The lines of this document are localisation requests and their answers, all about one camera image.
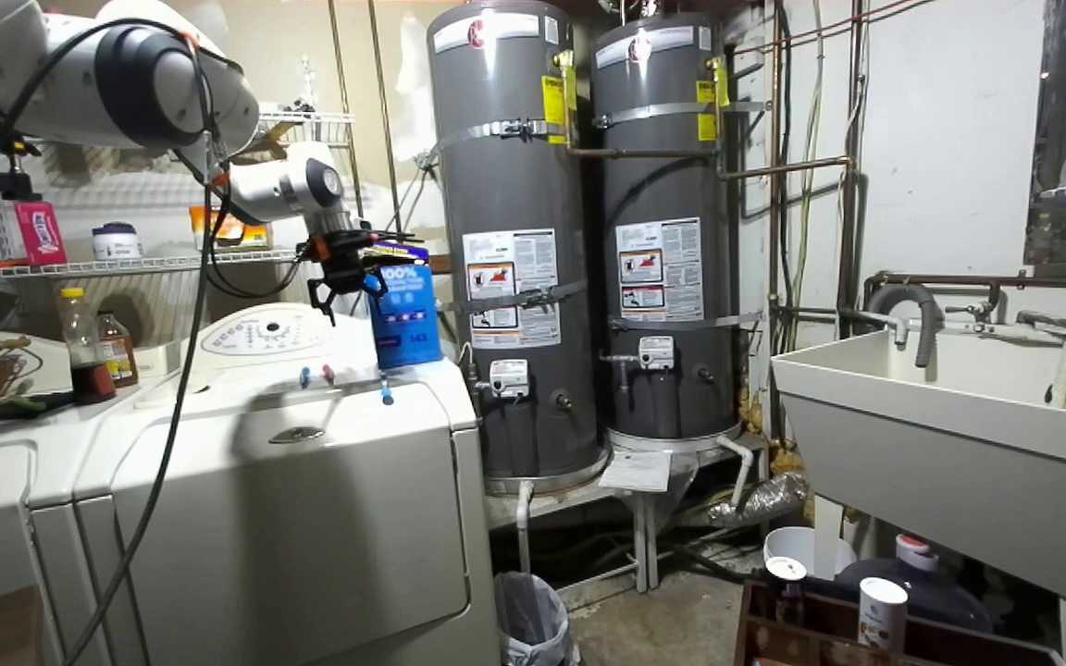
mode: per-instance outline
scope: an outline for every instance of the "floor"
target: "floor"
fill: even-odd
[[[737,626],[739,584],[686,568],[570,614],[580,666],[729,666]]]

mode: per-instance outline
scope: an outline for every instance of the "gray water heater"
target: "gray water heater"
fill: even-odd
[[[706,16],[596,39],[602,164],[609,414],[613,434],[706,436],[737,421],[732,230],[718,185],[718,60]]]
[[[544,4],[464,4],[431,24],[464,370],[494,492],[596,472],[580,177],[559,148],[573,24]]]

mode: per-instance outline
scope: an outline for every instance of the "bottle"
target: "bottle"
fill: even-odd
[[[97,404],[114,395],[110,370],[100,360],[100,329],[87,308],[87,287],[59,287],[62,342],[74,372],[74,400]]]
[[[105,367],[110,370],[110,379],[137,383],[130,329],[110,312],[97,312],[97,320],[100,320],[100,354]]]

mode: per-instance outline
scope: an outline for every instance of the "cup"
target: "cup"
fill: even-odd
[[[890,577],[863,577],[859,584],[859,645],[878,651],[905,651],[908,589]]]

